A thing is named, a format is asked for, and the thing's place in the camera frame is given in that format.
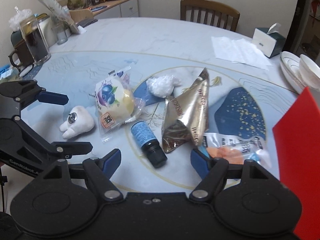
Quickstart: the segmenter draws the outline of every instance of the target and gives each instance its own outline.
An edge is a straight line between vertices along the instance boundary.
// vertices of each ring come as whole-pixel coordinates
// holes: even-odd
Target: dark liquid
[[[30,52],[36,62],[48,55],[47,48],[45,47],[44,41],[42,40],[39,29],[36,29],[26,35],[26,42],[29,45]]]

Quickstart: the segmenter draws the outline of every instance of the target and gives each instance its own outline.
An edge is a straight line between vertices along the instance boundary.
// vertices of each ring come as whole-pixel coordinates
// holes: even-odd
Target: glass cup
[[[68,40],[63,23],[59,23],[59,24],[53,26],[51,29],[56,36],[56,40],[57,40],[58,45],[63,44]]]
[[[41,65],[46,62],[51,54],[34,15],[20,22],[20,30],[35,63]]]

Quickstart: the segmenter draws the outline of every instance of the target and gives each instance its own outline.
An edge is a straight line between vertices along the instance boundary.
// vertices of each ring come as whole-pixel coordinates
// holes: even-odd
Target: marble tabletop
[[[267,141],[273,163],[269,171],[276,177],[279,176],[272,127],[297,96],[282,75],[279,57],[272,59],[273,66],[269,66],[269,70],[216,59],[211,44],[212,36],[248,40],[250,38],[220,28],[178,20],[105,19],[89,25],[86,30],[84,34],[71,36],[65,44],[52,46],[51,59],[42,66],[35,77],[39,85],[48,91],[67,94],[68,104],[62,107],[35,102],[21,114],[23,120],[47,141],[63,141],[58,127],[74,106],[83,105],[92,116],[97,114],[95,100],[90,94],[94,85],[113,69],[118,70],[130,65],[135,70],[130,80],[134,87],[141,86],[146,78],[155,73],[176,73],[183,80],[182,86],[175,90],[177,96],[189,87],[206,67],[209,69],[211,80],[216,76],[222,80],[222,85],[210,88],[209,105],[213,107],[212,116],[221,106],[221,98],[230,91],[237,92],[237,95],[245,93],[241,94],[241,97],[248,100],[254,111],[258,111],[250,113],[250,109],[245,109],[245,114],[260,115],[254,120],[252,118],[252,122],[256,122],[257,127],[261,129],[256,131],[257,127],[253,127],[254,124],[248,124],[246,128],[245,121],[242,121],[242,129],[247,130],[246,136],[259,132]],[[248,102],[244,102],[243,106],[247,107]],[[161,138],[163,107],[163,103],[148,106],[141,116],[151,126],[158,139]],[[230,110],[226,111],[234,110],[233,104],[228,107]],[[216,127],[211,127],[210,131],[213,132],[215,129]],[[86,158],[103,157],[113,148],[121,150],[122,163],[112,181],[124,193],[184,191],[188,194],[200,182],[200,177],[190,165],[190,158],[185,154],[187,152],[190,155],[191,145],[183,145],[168,155],[168,165],[156,171],[139,153],[140,150],[130,134],[130,124],[121,127],[113,136],[121,140],[112,140],[104,145],[99,138],[99,129],[76,140],[92,143],[93,151]],[[83,159],[83,156],[74,156],[69,162],[81,163]],[[9,180],[4,187],[6,211],[9,213],[11,200],[32,178],[8,166],[2,169]]]

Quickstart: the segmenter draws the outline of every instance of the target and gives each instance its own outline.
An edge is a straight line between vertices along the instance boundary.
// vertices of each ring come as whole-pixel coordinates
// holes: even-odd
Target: black cable
[[[4,192],[3,192],[3,183],[2,183],[2,172],[1,172],[1,168],[0,168],[0,184],[1,184],[1,194],[2,194],[2,209],[3,212],[5,211],[4,209]]]

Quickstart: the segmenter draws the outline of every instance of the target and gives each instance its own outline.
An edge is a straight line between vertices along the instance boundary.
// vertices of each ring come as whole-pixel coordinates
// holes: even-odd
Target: black bottle cap
[[[163,166],[168,159],[161,148],[150,151],[147,158],[155,168]]]

